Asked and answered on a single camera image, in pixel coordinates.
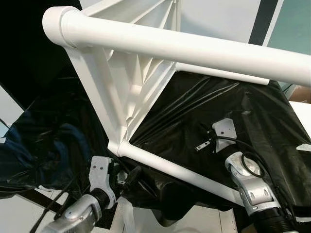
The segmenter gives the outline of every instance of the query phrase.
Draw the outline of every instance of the black plastic sheet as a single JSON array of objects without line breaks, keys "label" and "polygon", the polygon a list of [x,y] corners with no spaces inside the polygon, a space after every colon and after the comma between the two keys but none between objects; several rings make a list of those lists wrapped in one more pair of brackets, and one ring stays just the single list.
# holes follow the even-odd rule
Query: black plastic sheet
[{"label": "black plastic sheet", "polygon": [[[204,75],[174,74],[131,143],[201,175],[235,188],[223,160],[206,147],[206,130],[223,118],[234,121],[238,139],[265,158],[277,185],[297,212],[311,202],[311,154],[297,151],[310,138],[276,82],[268,86]],[[108,139],[78,78],[61,78],[28,108],[0,144],[0,197],[42,185],[62,189],[75,178],[69,193],[79,198],[87,189],[91,157],[109,156]],[[142,179],[156,193],[139,185],[123,195],[134,206],[161,210],[178,220],[194,205],[228,210],[235,204],[142,166]]]}]

